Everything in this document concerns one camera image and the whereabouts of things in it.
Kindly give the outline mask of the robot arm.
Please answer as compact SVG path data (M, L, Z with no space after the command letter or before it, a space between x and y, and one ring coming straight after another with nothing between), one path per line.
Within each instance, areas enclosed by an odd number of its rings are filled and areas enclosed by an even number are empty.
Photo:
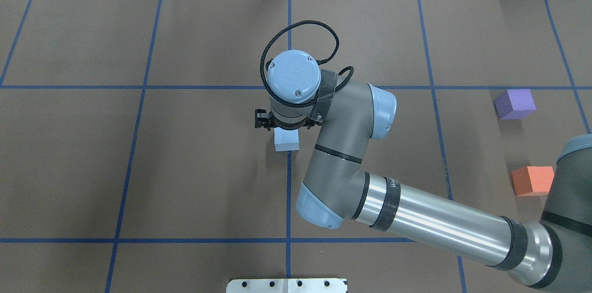
M508 272L531 289L591 290L591 135L566 142L539 221L520 223L361 169L371 139L393 124L393 93L322 68L288 49L260 60L271 109L256 128L320 132L296 202L300 217L336 229L351 219Z

